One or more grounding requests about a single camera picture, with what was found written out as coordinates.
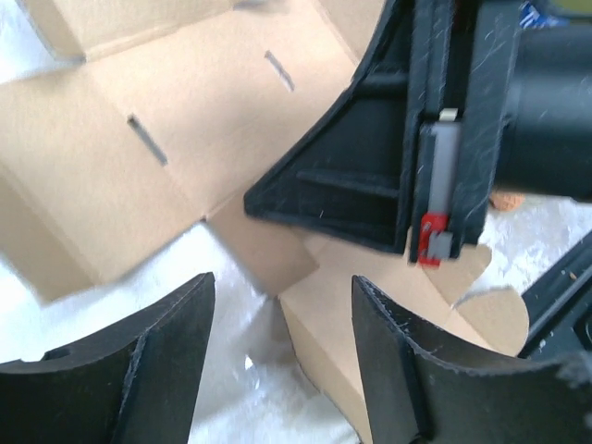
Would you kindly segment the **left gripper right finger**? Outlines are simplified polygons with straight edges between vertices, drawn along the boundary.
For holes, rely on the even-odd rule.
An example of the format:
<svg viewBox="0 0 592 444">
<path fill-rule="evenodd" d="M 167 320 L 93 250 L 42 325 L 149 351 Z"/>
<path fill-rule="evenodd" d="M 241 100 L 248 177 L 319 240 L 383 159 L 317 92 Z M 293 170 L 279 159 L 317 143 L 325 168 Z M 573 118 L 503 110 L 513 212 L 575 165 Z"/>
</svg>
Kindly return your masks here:
<svg viewBox="0 0 592 444">
<path fill-rule="evenodd" d="M 352 326 L 375 443 L 588 443 L 591 355 L 537 362 L 461 339 L 351 280 Z"/>
</svg>

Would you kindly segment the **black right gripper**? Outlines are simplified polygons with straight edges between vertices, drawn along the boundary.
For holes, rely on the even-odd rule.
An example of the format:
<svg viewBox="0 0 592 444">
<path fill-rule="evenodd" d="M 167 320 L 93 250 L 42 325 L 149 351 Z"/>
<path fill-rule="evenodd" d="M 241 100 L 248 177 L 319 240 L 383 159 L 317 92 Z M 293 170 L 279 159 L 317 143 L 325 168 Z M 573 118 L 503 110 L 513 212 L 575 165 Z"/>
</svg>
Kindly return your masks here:
<svg viewBox="0 0 592 444">
<path fill-rule="evenodd" d="M 244 194 L 248 216 L 402 253 L 406 123 L 414 168 L 410 261 L 437 266 L 478 241 L 499 160 L 521 4 L 413 6 L 384 4 L 350 85 Z"/>
</svg>

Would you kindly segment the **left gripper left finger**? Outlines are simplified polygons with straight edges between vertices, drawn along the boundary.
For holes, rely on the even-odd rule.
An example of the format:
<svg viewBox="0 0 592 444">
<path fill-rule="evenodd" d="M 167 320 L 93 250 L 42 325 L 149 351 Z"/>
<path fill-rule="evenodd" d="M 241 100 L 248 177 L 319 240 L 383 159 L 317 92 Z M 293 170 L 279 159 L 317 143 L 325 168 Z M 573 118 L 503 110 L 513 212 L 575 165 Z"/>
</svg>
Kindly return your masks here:
<svg viewBox="0 0 592 444">
<path fill-rule="evenodd" d="M 187 442 L 215 300 L 201 274 L 38 362 L 2 364 L 2 442 Z"/>
</svg>

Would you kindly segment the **brown cardboard box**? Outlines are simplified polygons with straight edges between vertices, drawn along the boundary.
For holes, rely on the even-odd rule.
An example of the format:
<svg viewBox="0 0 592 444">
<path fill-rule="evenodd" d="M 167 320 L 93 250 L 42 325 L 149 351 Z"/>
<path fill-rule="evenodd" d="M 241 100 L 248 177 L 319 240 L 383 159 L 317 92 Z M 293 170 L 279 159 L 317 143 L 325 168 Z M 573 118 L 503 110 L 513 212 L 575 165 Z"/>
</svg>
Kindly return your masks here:
<svg viewBox="0 0 592 444">
<path fill-rule="evenodd" d="M 242 197 L 350 83 L 379 1 L 5 1 L 1 250 L 44 297 L 121 278 L 204 219 L 278 297 L 304 373 L 371 438 L 351 283 L 481 347 L 524 346 L 514 290 L 247 217 Z"/>
</svg>

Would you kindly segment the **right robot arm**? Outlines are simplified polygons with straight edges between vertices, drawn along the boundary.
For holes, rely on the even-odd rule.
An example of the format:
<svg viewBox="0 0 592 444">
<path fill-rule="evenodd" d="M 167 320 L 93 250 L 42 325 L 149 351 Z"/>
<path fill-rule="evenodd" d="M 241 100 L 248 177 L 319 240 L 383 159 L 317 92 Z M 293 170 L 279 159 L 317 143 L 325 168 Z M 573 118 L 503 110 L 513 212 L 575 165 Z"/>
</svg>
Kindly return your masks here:
<svg viewBox="0 0 592 444">
<path fill-rule="evenodd" d="M 591 17 L 549 1 L 387 1 L 351 84 L 248 216 L 436 266 L 493 191 L 591 199 Z"/>
</svg>

